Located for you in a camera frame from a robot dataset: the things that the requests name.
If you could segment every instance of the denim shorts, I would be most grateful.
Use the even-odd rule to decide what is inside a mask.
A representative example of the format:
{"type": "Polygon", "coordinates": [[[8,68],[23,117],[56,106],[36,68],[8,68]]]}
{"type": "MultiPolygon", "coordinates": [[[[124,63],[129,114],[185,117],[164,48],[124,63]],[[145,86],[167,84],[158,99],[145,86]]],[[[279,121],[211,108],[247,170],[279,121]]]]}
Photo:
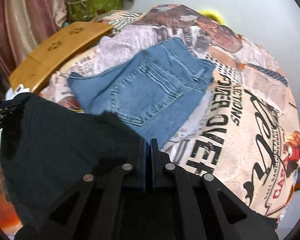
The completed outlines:
{"type": "Polygon", "coordinates": [[[116,113],[148,142],[157,138],[160,149],[198,106],[213,69],[174,38],[102,74],[71,73],[68,83],[86,113],[116,113]]]}

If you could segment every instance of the silver screw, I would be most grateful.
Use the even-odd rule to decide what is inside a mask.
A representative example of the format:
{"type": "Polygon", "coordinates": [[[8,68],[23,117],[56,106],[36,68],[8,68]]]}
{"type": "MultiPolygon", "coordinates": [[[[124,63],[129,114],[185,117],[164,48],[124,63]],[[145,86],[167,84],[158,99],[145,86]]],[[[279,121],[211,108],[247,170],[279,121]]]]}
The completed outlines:
{"type": "Polygon", "coordinates": [[[124,165],[122,165],[122,168],[125,170],[125,171],[129,171],[132,169],[132,165],[130,163],[126,163],[124,165]]]}
{"type": "Polygon", "coordinates": [[[93,175],[91,174],[86,174],[83,176],[83,180],[86,182],[92,181],[93,180],[93,175]]]}
{"type": "Polygon", "coordinates": [[[207,181],[212,181],[214,179],[213,175],[210,173],[206,173],[203,177],[207,181]]]}
{"type": "Polygon", "coordinates": [[[167,163],[165,167],[167,170],[172,171],[175,169],[176,166],[173,163],[167,163]]]}

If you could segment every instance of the curtain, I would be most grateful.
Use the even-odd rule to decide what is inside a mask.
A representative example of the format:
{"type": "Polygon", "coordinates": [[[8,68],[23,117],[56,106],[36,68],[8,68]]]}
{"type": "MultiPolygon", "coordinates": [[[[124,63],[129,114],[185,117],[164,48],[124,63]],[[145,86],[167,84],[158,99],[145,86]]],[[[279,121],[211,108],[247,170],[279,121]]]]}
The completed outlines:
{"type": "Polygon", "coordinates": [[[65,20],[65,0],[0,0],[2,74],[8,77],[65,20]]]}

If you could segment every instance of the green storage box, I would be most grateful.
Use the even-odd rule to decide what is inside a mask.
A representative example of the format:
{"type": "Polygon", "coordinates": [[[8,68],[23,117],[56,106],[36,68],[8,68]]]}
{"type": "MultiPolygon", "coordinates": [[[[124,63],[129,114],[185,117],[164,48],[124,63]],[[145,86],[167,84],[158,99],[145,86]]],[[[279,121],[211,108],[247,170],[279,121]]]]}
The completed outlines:
{"type": "Polygon", "coordinates": [[[89,21],[111,10],[122,10],[123,0],[67,0],[68,21],[89,21]]]}

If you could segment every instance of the black cloth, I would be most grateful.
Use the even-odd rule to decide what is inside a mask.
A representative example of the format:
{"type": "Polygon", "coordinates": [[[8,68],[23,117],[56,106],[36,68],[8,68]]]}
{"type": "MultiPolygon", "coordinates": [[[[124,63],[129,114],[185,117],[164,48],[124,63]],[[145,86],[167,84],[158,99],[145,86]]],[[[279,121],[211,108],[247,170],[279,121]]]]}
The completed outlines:
{"type": "Polygon", "coordinates": [[[78,114],[31,93],[2,130],[1,166],[12,203],[31,221],[85,174],[125,163],[141,137],[111,113],[78,114]]]}

